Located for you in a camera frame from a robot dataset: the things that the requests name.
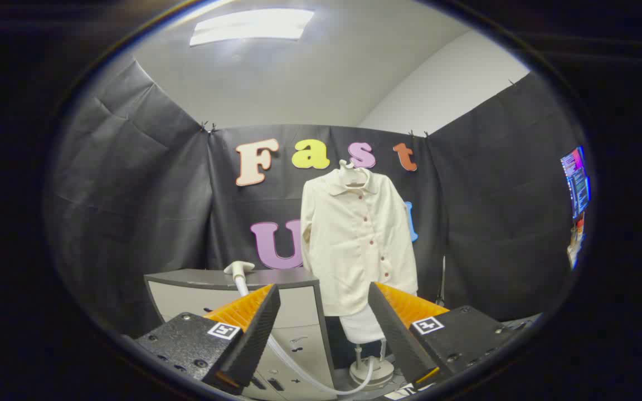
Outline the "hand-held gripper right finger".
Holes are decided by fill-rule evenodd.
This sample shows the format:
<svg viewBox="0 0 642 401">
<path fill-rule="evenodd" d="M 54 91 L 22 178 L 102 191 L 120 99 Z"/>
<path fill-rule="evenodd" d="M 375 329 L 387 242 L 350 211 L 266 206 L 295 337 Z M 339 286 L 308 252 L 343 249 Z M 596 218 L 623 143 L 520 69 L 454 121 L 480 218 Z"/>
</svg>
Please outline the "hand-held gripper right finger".
<svg viewBox="0 0 642 401">
<path fill-rule="evenodd" d="M 519 333 L 471 306 L 449 310 L 381 282 L 369 285 L 368 305 L 416 390 L 476 367 Z"/>
</svg>

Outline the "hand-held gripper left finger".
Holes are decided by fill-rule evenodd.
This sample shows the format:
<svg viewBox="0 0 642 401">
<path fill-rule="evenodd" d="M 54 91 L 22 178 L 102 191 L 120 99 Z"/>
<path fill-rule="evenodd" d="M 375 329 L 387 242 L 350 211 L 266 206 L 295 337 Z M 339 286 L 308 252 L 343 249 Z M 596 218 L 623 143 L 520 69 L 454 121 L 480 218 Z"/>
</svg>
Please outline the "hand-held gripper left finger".
<svg viewBox="0 0 642 401">
<path fill-rule="evenodd" d="M 265 285 L 205 315 L 179 313 L 135 347 L 184 383 L 237 396 L 252 381 L 280 305 L 278 286 Z"/>
</svg>

